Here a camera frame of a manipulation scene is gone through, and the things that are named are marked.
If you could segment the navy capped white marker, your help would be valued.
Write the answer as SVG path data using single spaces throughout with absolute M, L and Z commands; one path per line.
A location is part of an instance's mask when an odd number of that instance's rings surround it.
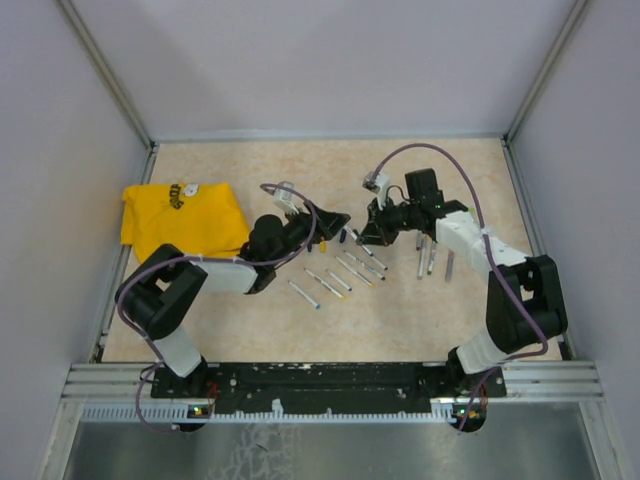
M 344 229 L 346 230 L 348 235 L 353 239 L 353 241 L 356 243 L 357 246 L 359 246 L 368 256 L 373 256 L 373 252 L 366 245 L 363 244 L 362 239 L 356 230 L 352 229 L 349 226 L 345 226 Z

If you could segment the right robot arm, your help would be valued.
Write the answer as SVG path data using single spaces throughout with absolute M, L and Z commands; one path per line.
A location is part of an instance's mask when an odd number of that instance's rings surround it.
M 488 230 L 458 200 L 446 200 L 435 171 L 405 175 L 408 198 L 388 198 L 390 179 L 369 173 L 363 187 L 376 195 L 367 207 L 367 223 L 358 236 L 363 245 L 389 246 L 404 231 L 419 231 L 467 262 L 487 282 L 485 326 L 452 350 L 448 387 L 470 395 L 482 372 L 533 344 L 562 335 L 568 320 L 557 265 L 547 255 L 528 256 Z

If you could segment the yellow t-shirt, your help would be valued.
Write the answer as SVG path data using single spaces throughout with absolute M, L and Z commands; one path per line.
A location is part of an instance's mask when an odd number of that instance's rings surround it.
M 249 225 L 227 183 L 132 185 L 122 201 L 120 243 L 140 263 L 163 244 L 187 255 L 227 258 L 248 240 Z

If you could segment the corner aluminium post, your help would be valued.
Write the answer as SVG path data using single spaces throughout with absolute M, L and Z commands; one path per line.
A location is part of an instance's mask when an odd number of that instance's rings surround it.
M 551 80 L 562 56 L 572 41 L 572 38 L 583 23 L 591 4 L 592 2 L 589 0 L 577 0 L 573 2 L 567 18 L 563 22 L 549 51 L 540 65 L 530 88 L 502 137 L 503 143 L 506 147 L 511 147 L 516 141 L 525 122 L 535 108 L 536 103 L 547 84 Z
M 125 88 L 118 80 L 107 57 L 102 52 L 94 35 L 90 32 L 78 8 L 74 2 L 70 0 L 55 0 L 54 4 L 78 40 L 93 69 L 124 120 L 145 149 L 151 151 L 155 145 L 154 140 L 148 133 L 140 114 L 127 95 Z

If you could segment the dark blue capped marker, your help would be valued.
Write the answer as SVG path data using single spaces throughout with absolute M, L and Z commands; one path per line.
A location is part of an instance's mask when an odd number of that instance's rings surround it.
M 369 264 L 367 264 L 365 261 L 363 261 L 362 259 L 360 259 L 359 257 L 357 257 L 356 255 L 352 254 L 351 252 L 348 252 L 346 250 L 343 250 L 343 253 L 351 260 L 353 260 L 354 262 L 356 262 L 359 266 L 361 266 L 362 268 L 364 268 L 365 270 L 367 270 L 368 272 L 370 272 L 371 274 L 375 275 L 377 278 L 379 278 L 382 281 L 386 280 L 386 277 L 384 274 L 382 274 L 380 271 L 376 270 L 374 267 L 370 266 Z

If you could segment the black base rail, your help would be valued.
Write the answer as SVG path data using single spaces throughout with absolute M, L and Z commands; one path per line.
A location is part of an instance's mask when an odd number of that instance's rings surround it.
M 187 379 L 165 367 L 154 374 L 154 399 L 205 399 L 218 414 L 287 415 L 429 413 L 438 398 L 464 398 L 483 373 L 450 363 L 210 363 Z

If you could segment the yellow capped clear pen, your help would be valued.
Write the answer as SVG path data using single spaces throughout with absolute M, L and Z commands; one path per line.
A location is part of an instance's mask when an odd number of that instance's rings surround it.
M 360 281 L 362 281 L 364 284 L 366 284 L 368 287 L 373 288 L 374 284 L 364 275 L 362 275 L 358 270 L 355 269 L 355 267 L 353 267 L 352 265 L 350 265 L 349 263 L 347 263 L 345 260 L 343 260 L 342 258 L 340 258 L 339 256 L 334 256 L 335 260 L 342 265 L 347 271 L 349 271 L 352 275 L 354 275 L 356 278 L 358 278 Z

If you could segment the purple grey marker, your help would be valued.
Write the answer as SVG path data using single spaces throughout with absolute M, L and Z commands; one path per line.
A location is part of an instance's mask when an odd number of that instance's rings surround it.
M 447 263 L 446 263 L 446 271 L 445 271 L 445 283 L 450 283 L 452 280 L 454 260 L 455 260 L 455 254 L 453 251 L 449 250 L 447 255 Z

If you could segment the blue eraser-cap white marker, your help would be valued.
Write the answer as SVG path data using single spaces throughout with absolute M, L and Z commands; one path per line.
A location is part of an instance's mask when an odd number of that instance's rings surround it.
M 349 292 L 353 291 L 352 287 L 345 280 L 343 280 L 341 277 L 339 277 L 335 272 L 333 272 L 330 269 L 326 269 L 325 271 L 332 279 L 334 279 L 345 290 L 347 290 Z

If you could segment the dark green capped marker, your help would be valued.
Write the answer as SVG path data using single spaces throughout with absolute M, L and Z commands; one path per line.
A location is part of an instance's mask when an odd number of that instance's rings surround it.
M 429 249 L 428 263 L 427 263 L 427 275 L 430 276 L 434 270 L 435 257 L 437 251 L 437 242 L 432 241 Z

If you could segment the right corner aluminium post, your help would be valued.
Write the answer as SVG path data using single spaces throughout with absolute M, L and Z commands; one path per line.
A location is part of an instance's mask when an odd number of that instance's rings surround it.
M 577 0 L 573 2 L 567 18 L 563 22 L 549 51 L 540 65 L 530 88 L 502 137 L 503 143 L 506 147 L 511 147 L 516 141 L 525 122 L 535 108 L 536 103 L 547 84 L 551 80 L 562 56 L 572 41 L 572 38 L 583 23 L 591 4 L 592 2 L 589 0 Z

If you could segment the left corner aluminium post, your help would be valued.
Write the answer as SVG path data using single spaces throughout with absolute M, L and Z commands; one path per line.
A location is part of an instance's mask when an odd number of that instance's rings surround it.
M 151 151 L 155 145 L 154 140 L 148 133 L 140 114 L 127 95 L 125 88 L 118 80 L 107 57 L 102 52 L 94 35 L 90 32 L 78 8 L 74 2 L 70 0 L 55 0 L 54 4 L 78 40 L 93 69 L 124 120 L 145 149 Z

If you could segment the black eraser-cap white marker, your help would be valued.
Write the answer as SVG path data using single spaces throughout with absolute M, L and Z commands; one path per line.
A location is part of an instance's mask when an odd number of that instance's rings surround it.
M 368 257 L 378 266 L 380 266 L 384 271 L 388 270 L 388 266 L 382 260 L 380 260 L 371 250 L 364 248 L 364 251 L 368 255 Z

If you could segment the orange capped white marker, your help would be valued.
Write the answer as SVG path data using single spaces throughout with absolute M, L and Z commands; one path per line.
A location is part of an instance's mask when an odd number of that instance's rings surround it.
M 419 257 L 418 257 L 418 267 L 417 267 L 417 274 L 416 274 L 416 278 L 418 280 L 422 280 L 424 278 L 427 244 L 428 244 L 428 241 L 426 239 L 426 236 L 421 235 L 419 248 L 418 248 Z

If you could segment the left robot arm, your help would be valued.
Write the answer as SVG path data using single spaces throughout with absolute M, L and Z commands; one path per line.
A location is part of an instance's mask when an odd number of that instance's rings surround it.
M 276 278 L 277 268 L 308 246 L 332 239 L 351 220 L 347 213 L 306 207 L 284 219 L 259 217 L 235 257 L 191 256 L 163 244 L 117 290 L 121 319 L 148 343 L 184 395 L 197 396 L 208 384 L 205 360 L 181 327 L 200 291 L 257 294 Z

